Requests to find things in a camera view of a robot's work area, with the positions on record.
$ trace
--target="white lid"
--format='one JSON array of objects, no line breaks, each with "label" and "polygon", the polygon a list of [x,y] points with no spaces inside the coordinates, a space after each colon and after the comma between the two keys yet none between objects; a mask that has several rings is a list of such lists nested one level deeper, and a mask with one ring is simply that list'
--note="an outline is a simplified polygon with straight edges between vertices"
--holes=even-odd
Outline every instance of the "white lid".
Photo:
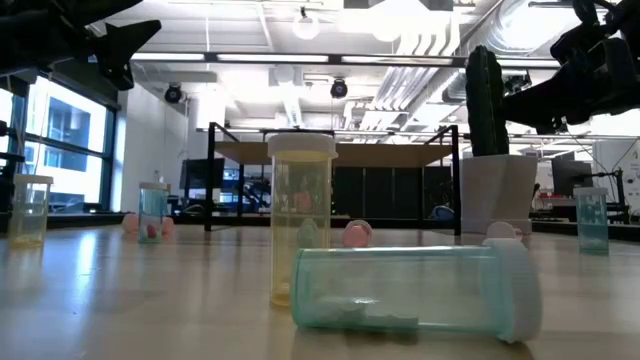
[{"label": "white lid", "polygon": [[13,176],[14,183],[20,184],[53,184],[53,178],[51,176],[42,175],[28,175],[28,174],[15,174]]},{"label": "white lid", "polygon": [[313,151],[338,157],[336,142],[329,135],[311,133],[284,133],[269,139],[269,157],[283,151]]},{"label": "white lid", "polygon": [[487,228],[487,239],[517,239],[513,226],[496,221]]},{"label": "white lid", "polygon": [[516,239],[487,239],[501,265],[502,298],[509,323],[498,338],[513,343],[538,336],[542,325],[542,295],[538,272],[528,250]]},{"label": "white lid", "polygon": [[169,191],[169,185],[163,183],[140,183],[140,189],[165,190]]},{"label": "white lid", "polygon": [[607,188],[596,188],[596,187],[584,187],[584,188],[574,188],[573,195],[604,195],[607,196],[609,193],[609,189]]}]

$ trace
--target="small clear container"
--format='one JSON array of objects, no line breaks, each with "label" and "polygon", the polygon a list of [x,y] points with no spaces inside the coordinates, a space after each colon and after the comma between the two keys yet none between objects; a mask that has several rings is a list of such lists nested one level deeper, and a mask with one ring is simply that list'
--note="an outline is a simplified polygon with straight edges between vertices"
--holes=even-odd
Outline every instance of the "small clear container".
[{"label": "small clear container", "polygon": [[584,253],[609,253],[607,189],[583,187],[573,189],[578,220],[578,243]]},{"label": "small clear container", "polygon": [[53,178],[16,174],[13,183],[13,211],[9,221],[11,247],[41,247],[47,232]]},{"label": "small clear container", "polygon": [[537,272],[515,239],[484,246],[303,249],[291,313],[301,327],[537,336]]},{"label": "small clear container", "polygon": [[300,248],[329,246],[332,137],[286,133],[269,139],[271,182],[271,301],[289,305],[291,266]]},{"label": "small clear container", "polygon": [[162,219],[167,214],[169,186],[161,183],[140,183],[138,212],[138,242],[162,241]]}]

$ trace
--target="cactus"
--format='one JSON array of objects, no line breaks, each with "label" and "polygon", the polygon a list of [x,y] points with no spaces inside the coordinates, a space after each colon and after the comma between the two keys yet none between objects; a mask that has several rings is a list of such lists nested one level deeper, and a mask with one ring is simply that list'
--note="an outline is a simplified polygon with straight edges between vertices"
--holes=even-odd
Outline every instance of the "cactus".
[{"label": "cactus", "polygon": [[502,99],[502,69],[496,56],[478,46],[469,56],[467,75],[467,110],[473,156],[509,154],[509,137]]}]

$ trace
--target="potted cactus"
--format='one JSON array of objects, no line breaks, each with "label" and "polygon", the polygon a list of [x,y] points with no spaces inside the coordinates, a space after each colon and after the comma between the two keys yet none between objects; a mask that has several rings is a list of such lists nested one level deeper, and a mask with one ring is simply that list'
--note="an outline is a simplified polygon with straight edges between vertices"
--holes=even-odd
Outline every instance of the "potted cactus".
[{"label": "potted cactus", "polygon": [[509,154],[501,114],[505,91],[495,54],[478,46],[469,56],[466,75],[474,157],[461,161],[462,231],[486,233],[491,223],[502,221],[528,234],[537,159]]}]

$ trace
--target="table surface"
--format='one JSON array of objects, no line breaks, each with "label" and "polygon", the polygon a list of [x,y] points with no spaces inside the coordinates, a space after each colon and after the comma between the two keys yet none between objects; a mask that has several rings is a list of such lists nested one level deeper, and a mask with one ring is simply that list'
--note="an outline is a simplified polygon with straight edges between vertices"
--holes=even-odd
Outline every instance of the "table surface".
[{"label": "table surface", "polygon": [[[453,244],[378,230],[377,245]],[[333,232],[334,241],[339,232]],[[544,296],[540,337],[520,345],[465,335],[299,330],[269,305],[268,228],[180,226],[138,245],[118,227],[48,233],[43,250],[0,240],[3,359],[637,359],[640,247],[578,253],[574,237],[524,239]],[[462,243],[477,242],[465,237]]]}]

